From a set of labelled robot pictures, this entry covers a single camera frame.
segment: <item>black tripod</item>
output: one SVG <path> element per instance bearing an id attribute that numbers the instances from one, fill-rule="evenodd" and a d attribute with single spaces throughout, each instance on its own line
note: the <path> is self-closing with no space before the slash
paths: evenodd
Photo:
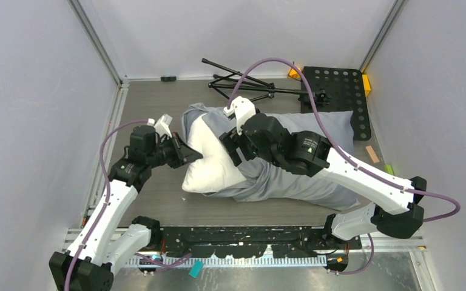
<path id="1" fill-rule="evenodd" d="M 225 67 L 223 65 L 219 65 L 217 63 L 208 61 L 207 59 L 202 59 L 201 62 L 209 65 L 213 65 L 216 68 L 222 69 L 224 71 L 229 72 L 230 74 L 228 76 L 219 76 L 219 75 L 214 75 L 214 79 L 212 82 L 208 83 L 208 88 L 212 88 L 215 91 L 217 91 L 219 94 L 221 94 L 224 98 L 229 99 L 229 96 L 226 95 L 224 92 L 222 92 L 219 89 L 233 89 L 235 87 L 235 84 L 224 84 L 224 83 L 219 83 L 220 81 L 227 81 L 227 82 L 233 82 L 236 83 L 238 82 L 237 79 L 233 79 L 231 77 L 233 76 L 241 76 L 242 73 L 232 70 L 228 67 Z M 274 86 L 274 83 L 267 83 L 262 80 L 259 80 L 257 78 L 253 78 L 250 76 L 246 77 L 247 80 L 249 81 L 243 81 L 242 85 L 240 86 L 240 90 L 247 90 L 247 91 L 259 91 L 259 92 L 267 92 L 265 95 L 261 95 L 255 98 L 251 99 L 251 102 L 258 101 L 261 99 L 265 98 L 274 98 L 275 93 L 287 93 L 287 94 L 295 94 L 299 95 L 300 97 L 298 100 L 301 100 L 301 98 L 306 98 L 308 99 L 308 94 L 305 90 L 292 90 L 292 89 L 279 89 Z M 317 105 L 322 105 L 324 102 L 327 102 L 326 100 L 328 99 L 327 95 L 324 92 L 319 92 L 319 93 L 314 93 L 314 99 Z"/>

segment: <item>gray cloth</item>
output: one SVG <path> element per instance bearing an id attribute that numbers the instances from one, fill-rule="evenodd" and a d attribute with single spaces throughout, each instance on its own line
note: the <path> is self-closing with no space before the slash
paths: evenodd
<path id="1" fill-rule="evenodd" d="M 203 103 L 190 105 L 181 118 L 184 138 L 187 138 L 193 121 L 204 113 L 207 114 L 204 115 L 203 121 L 215 136 L 219 137 L 222 133 L 230 131 L 235 127 L 235 120 L 229 120 L 224 115 L 223 108 L 209 108 L 205 107 Z M 321 112 L 319 114 L 324 126 L 338 145 L 346 152 L 352 153 L 353 129 L 350 120 L 353 112 Z M 313 113 L 267 115 L 277 118 L 282 126 L 291 133 L 310 130 L 323 135 Z M 354 192 L 336 183 L 316 177 L 293 175 L 260 158 L 245 161 L 240 150 L 238 150 L 238 153 L 242 158 L 242 163 L 238 166 L 238 169 L 246 177 L 247 181 L 215 193 L 206 194 L 206 196 L 233 197 L 236 201 L 292 198 L 336 210 L 344 210 L 358 204 Z"/>

